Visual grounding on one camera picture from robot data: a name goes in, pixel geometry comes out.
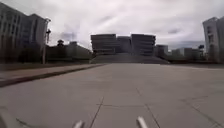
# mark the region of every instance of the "curb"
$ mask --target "curb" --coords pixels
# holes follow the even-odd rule
[[[77,71],[96,68],[96,67],[100,67],[100,66],[104,66],[104,65],[96,65],[96,66],[90,66],[90,67],[84,67],[84,68],[70,69],[70,70],[65,70],[65,71],[51,72],[51,73],[45,73],[45,74],[40,74],[40,75],[33,75],[33,76],[4,80],[4,81],[0,81],[0,88],[14,85],[14,84],[19,84],[22,82],[28,82],[28,81],[48,78],[48,77],[52,77],[52,76],[63,75],[63,74],[70,73],[70,72],[77,72]]]

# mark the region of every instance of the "tall building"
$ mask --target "tall building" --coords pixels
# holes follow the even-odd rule
[[[153,56],[156,37],[153,35],[132,34],[118,36],[116,34],[91,35],[93,52],[96,55],[129,53],[142,56]]]
[[[132,34],[131,41],[134,53],[143,56],[153,56],[156,37],[153,35]]]
[[[0,60],[17,60],[24,47],[40,51],[46,29],[44,18],[25,15],[0,2]]]
[[[209,59],[224,62],[224,17],[213,17],[203,22],[206,52]]]
[[[96,55],[111,55],[119,51],[120,45],[116,40],[116,34],[91,35],[91,40]]]
[[[154,51],[157,57],[164,59],[168,55],[168,45],[156,45]]]
[[[129,36],[118,36],[117,42],[120,44],[122,53],[132,53],[131,37]]]

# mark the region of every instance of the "lamp post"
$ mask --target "lamp post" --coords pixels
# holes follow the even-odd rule
[[[42,63],[45,64],[46,63],[46,44],[48,44],[49,42],[49,36],[50,36],[50,33],[51,33],[51,30],[48,29],[48,24],[49,22],[51,22],[50,19],[46,18],[45,19],[46,21],[46,28],[47,28],[47,31],[45,33],[45,42],[44,42],[44,46],[43,46],[43,55],[42,55]]]

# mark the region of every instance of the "road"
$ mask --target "road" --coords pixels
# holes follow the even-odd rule
[[[224,69],[109,64],[0,88],[0,106],[37,128],[223,128]]]

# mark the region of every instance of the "sky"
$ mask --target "sky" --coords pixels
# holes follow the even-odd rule
[[[224,0],[0,0],[25,14],[50,18],[50,45],[76,40],[91,49],[91,34],[156,35],[157,44],[204,44],[202,22],[224,16]]]

